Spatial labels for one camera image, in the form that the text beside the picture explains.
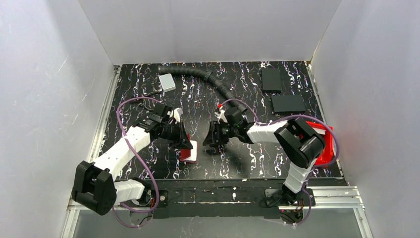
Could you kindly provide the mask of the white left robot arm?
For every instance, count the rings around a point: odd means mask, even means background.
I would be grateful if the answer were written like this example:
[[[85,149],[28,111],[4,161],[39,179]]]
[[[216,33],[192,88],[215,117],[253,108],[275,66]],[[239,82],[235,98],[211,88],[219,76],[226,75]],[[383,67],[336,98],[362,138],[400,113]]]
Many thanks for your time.
[[[182,110],[156,103],[152,112],[131,126],[126,134],[104,154],[88,163],[82,161],[76,168],[71,198],[99,215],[105,215],[117,203],[136,200],[141,205],[156,202],[154,187],[139,179],[116,181],[120,171],[148,147],[155,139],[162,138],[169,146],[180,149],[182,156],[194,162],[197,143],[189,138],[181,120]]]

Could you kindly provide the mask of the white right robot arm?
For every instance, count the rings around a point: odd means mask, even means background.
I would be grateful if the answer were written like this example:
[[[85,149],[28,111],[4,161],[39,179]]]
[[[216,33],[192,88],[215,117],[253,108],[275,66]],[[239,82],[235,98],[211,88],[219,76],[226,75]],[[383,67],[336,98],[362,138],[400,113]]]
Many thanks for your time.
[[[324,138],[304,119],[292,118],[261,125],[249,122],[236,108],[220,110],[217,120],[210,122],[203,146],[217,147],[237,138],[243,143],[278,143],[290,160],[283,191],[299,194],[312,171],[316,159],[326,148]]]

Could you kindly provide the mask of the red card holder wallet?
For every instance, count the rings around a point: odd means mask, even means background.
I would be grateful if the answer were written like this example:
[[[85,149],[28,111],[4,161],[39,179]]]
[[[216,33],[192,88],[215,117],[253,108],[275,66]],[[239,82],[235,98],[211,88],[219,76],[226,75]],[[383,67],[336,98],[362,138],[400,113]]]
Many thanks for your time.
[[[191,144],[193,145],[193,148],[191,150],[189,149],[181,149],[180,151],[180,161],[186,162],[186,163],[196,163],[197,162],[197,148],[198,143],[197,141],[192,140]]]

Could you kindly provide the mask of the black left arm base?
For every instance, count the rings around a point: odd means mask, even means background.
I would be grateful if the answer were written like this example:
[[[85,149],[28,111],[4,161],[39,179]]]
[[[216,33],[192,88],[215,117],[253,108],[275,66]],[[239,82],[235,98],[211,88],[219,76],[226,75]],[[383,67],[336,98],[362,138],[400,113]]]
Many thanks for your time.
[[[159,190],[158,192],[159,197],[156,197],[156,193],[154,190],[147,190],[146,193],[144,193],[140,199],[129,200],[123,203],[126,204],[126,206],[134,208],[152,208],[155,206],[156,203],[158,203],[158,208],[167,207],[169,199],[168,190]]]

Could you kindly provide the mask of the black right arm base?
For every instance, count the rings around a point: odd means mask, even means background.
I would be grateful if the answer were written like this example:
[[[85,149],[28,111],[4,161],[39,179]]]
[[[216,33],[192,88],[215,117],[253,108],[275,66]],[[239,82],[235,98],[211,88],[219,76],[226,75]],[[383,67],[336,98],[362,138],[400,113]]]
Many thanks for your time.
[[[280,219],[291,226],[304,222],[315,205],[311,189],[294,193],[285,186],[281,189],[267,189],[260,201],[262,208],[278,208]]]

